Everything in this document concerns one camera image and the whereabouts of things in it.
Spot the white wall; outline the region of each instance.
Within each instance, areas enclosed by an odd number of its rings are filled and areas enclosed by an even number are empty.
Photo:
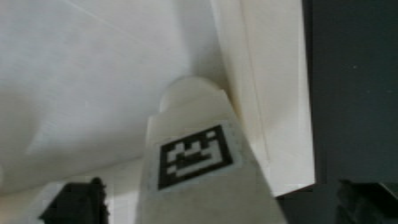
[[[184,75],[225,83],[208,0],[0,0],[1,192],[140,155]]]

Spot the black object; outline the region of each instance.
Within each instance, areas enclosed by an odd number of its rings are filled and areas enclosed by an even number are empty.
[[[104,185],[99,178],[90,183],[69,183],[40,215],[46,224],[108,224]]]
[[[341,181],[337,224],[398,224],[398,198],[380,183]]]

